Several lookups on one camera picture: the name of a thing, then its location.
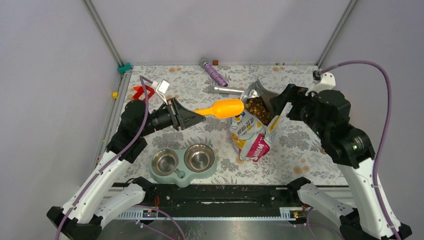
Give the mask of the yellow plastic scoop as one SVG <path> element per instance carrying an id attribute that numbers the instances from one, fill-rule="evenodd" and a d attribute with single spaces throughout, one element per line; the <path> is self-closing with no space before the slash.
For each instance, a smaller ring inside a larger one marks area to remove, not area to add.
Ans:
<path id="1" fill-rule="evenodd" d="M 196 109 L 194 112 L 202 116 L 213 116 L 218 119 L 226 119 L 240 115 L 244 109 L 245 106 L 241 100 L 226 99 L 216 101 L 209 108 Z"/>

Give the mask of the pet food bag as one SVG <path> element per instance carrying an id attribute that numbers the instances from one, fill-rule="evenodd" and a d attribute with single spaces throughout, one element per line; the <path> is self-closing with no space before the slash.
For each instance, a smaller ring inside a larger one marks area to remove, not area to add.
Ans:
<path id="1" fill-rule="evenodd" d="M 270 99 L 276 96 L 259 80 L 241 94 L 244 110 L 229 121 L 229 132 L 240 160 L 257 162 L 271 150 L 281 118 L 281 113 L 270 107 Z"/>

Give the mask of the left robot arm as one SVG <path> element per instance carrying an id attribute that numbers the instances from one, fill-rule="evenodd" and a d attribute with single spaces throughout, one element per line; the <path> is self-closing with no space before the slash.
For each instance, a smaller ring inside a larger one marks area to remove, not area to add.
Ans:
<path id="1" fill-rule="evenodd" d="M 121 213 L 141 203 L 152 204 L 155 192 L 134 183 L 107 201 L 104 196 L 147 147 L 145 136 L 173 127 L 184 130 L 205 121 L 205 116 L 183 107 L 176 98 L 168 99 L 157 110 L 149 112 L 149 102 L 132 100 L 121 114 L 117 132 L 112 136 L 93 172 L 80 189 L 62 206 L 53 206 L 47 218 L 56 227 L 55 239 L 62 235 L 70 240 L 95 240 L 103 228 Z"/>

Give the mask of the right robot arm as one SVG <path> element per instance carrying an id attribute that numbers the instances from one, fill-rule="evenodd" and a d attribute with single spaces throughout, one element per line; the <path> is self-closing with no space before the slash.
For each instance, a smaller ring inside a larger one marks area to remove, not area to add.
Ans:
<path id="1" fill-rule="evenodd" d="M 374 167 L 376 154 L 368 135 L 350 124 L 350 102 L 338 90 L 309 91 L 289 84 L 269 99 L 268 108 L 280 114 L 286 104 L 287 117 L 304 122 L 320 139 L 321 147 L 342 172 L 355 206 L 345 205 L 321 192 L 305 177 L 288 184 L 287 201 L 306 204 L 329 220 L 345 240 L 404 240 L 411 236 L 409 225 L 391 212 Z"/>

